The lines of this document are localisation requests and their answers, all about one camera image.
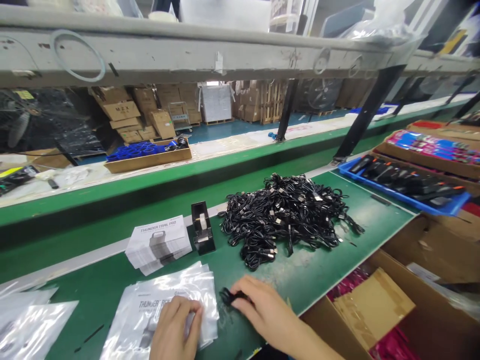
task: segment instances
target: person's left hand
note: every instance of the person's left hand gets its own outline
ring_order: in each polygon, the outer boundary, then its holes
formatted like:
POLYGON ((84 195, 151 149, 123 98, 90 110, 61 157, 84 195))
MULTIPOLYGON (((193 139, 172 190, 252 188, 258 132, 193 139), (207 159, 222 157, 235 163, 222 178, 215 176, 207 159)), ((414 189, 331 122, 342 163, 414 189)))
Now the person's left hand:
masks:
POLYGON ((153 335, 150 360, 194 360, 202 325, 203 308, 200 302, 175 296, 161 309, 153 335), (195 316, 185 339, 185 323, 190 312, 195 316))

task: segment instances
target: metal shelf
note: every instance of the metal shelf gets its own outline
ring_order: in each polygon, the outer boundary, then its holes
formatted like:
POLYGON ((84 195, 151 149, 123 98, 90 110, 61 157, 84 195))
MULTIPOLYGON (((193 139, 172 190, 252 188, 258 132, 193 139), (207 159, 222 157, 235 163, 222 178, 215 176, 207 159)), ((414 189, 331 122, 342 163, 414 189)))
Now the metal shelf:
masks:
MULTIPOLYGON (((381 48, 347 39, 303 37, 162 23, 148 19, 55 13, 0 5, 2 88, 91 86, 57 64, 51 33, 72 30, 100 53, 106 66, 99 86, 272 78, 372 78, 379 69, 407 64, 405 76, 462 75, 480 60, 415 51, 417 43, 381 48)), ((59 56, 82 76, 100 64, 75 39, 57 43, 59 56)))

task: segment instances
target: pile of black cables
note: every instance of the pile of black cables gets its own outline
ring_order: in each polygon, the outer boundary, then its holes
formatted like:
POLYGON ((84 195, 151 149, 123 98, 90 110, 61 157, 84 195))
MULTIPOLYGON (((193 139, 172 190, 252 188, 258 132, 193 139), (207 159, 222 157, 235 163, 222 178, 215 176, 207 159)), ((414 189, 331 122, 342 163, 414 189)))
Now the pile of black cables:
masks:
POLYGON ((240 256, 256 270, 275 260, 276 240, 286 240, 288 256, 293 245, 304 242, 312 249, 335 248, 343 240, 335 234, 334 221, 346 222, 356 234, 365 230, 348 214, 343 202, 348 198, 340 189, 315 184, 305 175, 281 177, 273 173, 264 180, 265 188, 255 192, 228 195, 221 230, 229 234, 228 243, 243 241, 240 256))

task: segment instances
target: black metal support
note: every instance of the black metal support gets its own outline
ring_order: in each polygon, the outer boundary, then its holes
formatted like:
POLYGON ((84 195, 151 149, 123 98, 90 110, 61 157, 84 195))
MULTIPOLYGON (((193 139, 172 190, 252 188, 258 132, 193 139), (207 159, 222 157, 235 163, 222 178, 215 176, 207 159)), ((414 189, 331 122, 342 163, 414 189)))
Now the black metal support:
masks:
POLYGON ((467 101, 460 110, 455 114, 455 119, 461 119, 465 114, 467 114, 478 102, 480 101, 480 91, 476 93, 474 97, 467 101))
POLYGON ((288 82, 286 87, 285 101, 283 110, 281 111, 280 125, 278 126, 278 132, 276 134, 276 142, 281 143, 285 141, 285 133, 289 127, 290 114, 294 106, 295 93, 299 87, 299 80, 294 79, 288 82))
POLYGON ((402 96, 400 99, 400 103, 396 107, 395 111, 393 112, 393 115, 398 115, 400 110, 407 104, 408 99, 418 90, 420 84, 425 80, 425 76, 423 77, 418 77, 414 83, 408 88, 406 93, 402 96))
POLYGON ((333 161, 341 163, 350 156, 369 127, 374 115, 379 110, 380 105, 382 105, 404 69, 405 65, 396 65, 379 71, 378 78, 371 89, 370 95, 368 95, 365 104, 362 106, 350 130, 348 130, 345 139, 343 139, 343 142, 333 157, 333 161))

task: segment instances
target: hand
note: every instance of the hand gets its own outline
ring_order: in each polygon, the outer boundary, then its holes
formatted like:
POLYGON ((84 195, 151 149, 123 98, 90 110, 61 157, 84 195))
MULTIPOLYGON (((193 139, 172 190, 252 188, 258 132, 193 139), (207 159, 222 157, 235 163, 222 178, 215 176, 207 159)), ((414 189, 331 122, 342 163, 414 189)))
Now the hand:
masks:
POLYGON ((150 360, 194 360, 202 325, 202 305, 195 300, 174 296, 161 309, 153 335, 150 360), (190 312, 195 316, 185 340, 185 323, 190 312))
POLYGON ((232 306, 251 322, 274 348, 296 360, 341 359, 318 335, 301 321, 280 295, 266 283, 245 275, 230 289, 242 291, 251 302, 237 298, 232 306))

